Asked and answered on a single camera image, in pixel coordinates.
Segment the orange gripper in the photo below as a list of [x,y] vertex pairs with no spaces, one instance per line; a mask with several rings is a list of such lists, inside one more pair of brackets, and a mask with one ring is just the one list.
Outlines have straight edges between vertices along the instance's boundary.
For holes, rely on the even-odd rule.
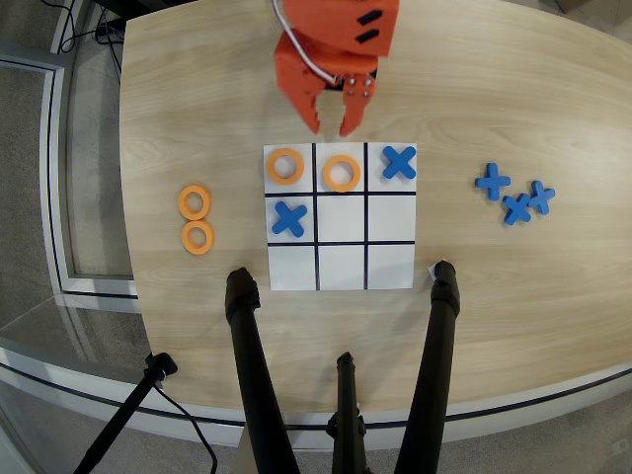
[[344,51],[314,39],[297,34],[299,45],[307,58],[333,82],[320,77],[305,62],[287,33],[283,33],[275,51],[278,86],[285,91],[299,115],[314,133],[320,131],[321,121],[317,112],[317,97],[324,90],[343,90],[345,115],[340,136],[351,135],[361,124],[364,111],[376,90],[378,57]]

